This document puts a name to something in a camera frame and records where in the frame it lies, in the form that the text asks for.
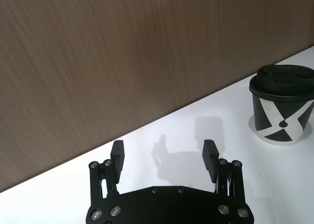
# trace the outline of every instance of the white surface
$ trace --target white surface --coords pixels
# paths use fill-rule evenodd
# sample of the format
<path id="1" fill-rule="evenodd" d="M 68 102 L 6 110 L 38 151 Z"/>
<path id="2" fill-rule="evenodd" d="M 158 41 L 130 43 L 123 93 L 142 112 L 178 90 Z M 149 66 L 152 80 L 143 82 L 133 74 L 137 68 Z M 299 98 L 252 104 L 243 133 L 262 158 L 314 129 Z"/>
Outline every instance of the white surface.
<path id="1" fill-rule="evenodd" d="M 314 48 L 281 63 L 314 68 Z M 297 144 L 263 142 L 251 130 L 250 79 L 121 137 L 126 157 L 119 192 L 158 185 L 213 192 L 201 157 L 204 139 L 213 139 L 220 157 L 242 161 L 246 202 L 256 224 L 313 223 L 314 116 Z M 109 158 L 111 146 L 105 144 L 1 193 L 0 224 L 84 224 L 90 205 L 88 164 Z"/>

